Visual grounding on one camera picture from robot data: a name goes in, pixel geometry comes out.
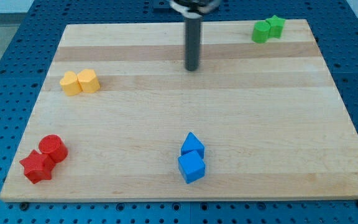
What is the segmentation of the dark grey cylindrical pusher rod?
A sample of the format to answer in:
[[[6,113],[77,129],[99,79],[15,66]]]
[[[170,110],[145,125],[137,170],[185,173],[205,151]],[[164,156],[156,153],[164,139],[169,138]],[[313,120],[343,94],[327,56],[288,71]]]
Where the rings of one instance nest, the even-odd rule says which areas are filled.
[[[185,68],[195,71],[200,62],[200,39],[202,16],[185,14]]]

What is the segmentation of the silver ring tool mount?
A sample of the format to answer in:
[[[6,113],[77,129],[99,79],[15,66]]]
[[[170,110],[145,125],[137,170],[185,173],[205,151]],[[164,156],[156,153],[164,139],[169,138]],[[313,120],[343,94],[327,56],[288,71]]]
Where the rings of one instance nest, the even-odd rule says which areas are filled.
[[[217,9],[221,0],[169,0],[170,7],[180,14],[194,12],[197,14],[208,14]]]

